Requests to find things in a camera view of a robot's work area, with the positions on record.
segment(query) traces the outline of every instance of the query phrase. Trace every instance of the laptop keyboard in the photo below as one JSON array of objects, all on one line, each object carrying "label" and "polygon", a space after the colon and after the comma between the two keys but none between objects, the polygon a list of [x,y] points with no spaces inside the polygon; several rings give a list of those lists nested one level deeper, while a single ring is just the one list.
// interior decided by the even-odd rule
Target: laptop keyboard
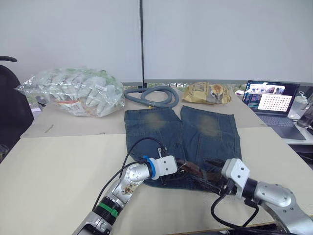
[{"label": "laptop keyboard", "polygon": [[293,127],[294,124],[288,117],[274,117],[259,115],[259,118],[268,126],[289,126]]}]

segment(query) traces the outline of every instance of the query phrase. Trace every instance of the white wall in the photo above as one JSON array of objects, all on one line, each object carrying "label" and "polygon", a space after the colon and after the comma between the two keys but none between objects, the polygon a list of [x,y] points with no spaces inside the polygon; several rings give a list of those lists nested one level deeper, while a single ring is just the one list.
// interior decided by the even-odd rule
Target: white wall
[{"label": "white wall", "polygon": [[313,83],[313,0],[145,0],[145,80]]},{"label": "white wall", "polygon": [[2,0],[0,55],[20,81],[67,66],[141,82],[138,0]]}]

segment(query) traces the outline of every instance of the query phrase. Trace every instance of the laptop screen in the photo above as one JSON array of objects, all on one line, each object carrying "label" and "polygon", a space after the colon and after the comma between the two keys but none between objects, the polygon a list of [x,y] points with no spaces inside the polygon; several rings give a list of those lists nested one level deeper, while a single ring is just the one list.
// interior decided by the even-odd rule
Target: laptop screen
[{"label": "laptop screen", "polygon": [[256,113],[288,115],[299,84],[248,81],[243,102]]}]

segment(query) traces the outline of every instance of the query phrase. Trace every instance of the beige board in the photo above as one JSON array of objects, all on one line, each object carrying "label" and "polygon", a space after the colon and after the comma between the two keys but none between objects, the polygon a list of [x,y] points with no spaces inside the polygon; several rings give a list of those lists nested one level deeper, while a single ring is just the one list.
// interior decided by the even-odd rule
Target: beige board
[{"label": "beige board", "polygon": [[[235,94],[232,94],[232,101],[227,104],[195,104],[182,101],[183,94],[175,113],[180,117],[180,110],[183,105],[196,109],[202,109],[222,114],[234,114],[238,128],[266,126],[252,110],[241,102]],[[155,92],[147,96],[150,100],[163,100],[166,94]],[[43,113],[33,121],[33,124],[22,135],[25,137],[49,137],[49,136],[77,136],[95,134],[124,134],[125,123],[124,113],[128,109],[146,109],[147,106],[126,100],[126,106],[105,117],[74,117],[66,111],[59,110],[55,105],[47,105]]]},{"label": "beige board", "polygon": [[[313,171],[269,127],[239,129],[251,178],[290,188],[313,215]],[[23,138],[0,164],[0,234],[68,235],[119,170],[125,135]],[[114,224],[114,235],[159,235],[222,230],[209,212],[217,195],[141,185]],[[229,196],[217,215],[243,224],[253,213]],[[252,225],[272,222],[260,209]]]}]

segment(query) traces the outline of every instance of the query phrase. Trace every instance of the yellow snack bag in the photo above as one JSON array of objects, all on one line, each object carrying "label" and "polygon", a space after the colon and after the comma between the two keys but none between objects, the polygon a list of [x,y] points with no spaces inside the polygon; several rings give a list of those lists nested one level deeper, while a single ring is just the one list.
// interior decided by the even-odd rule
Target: yellow snack bag
[{"label": "yellow snack bag", "polygon": [[222,84],[197,82],[188,87],[183,100],[201,104],[226,104],[231,101],[231,97],[228,88]]}]

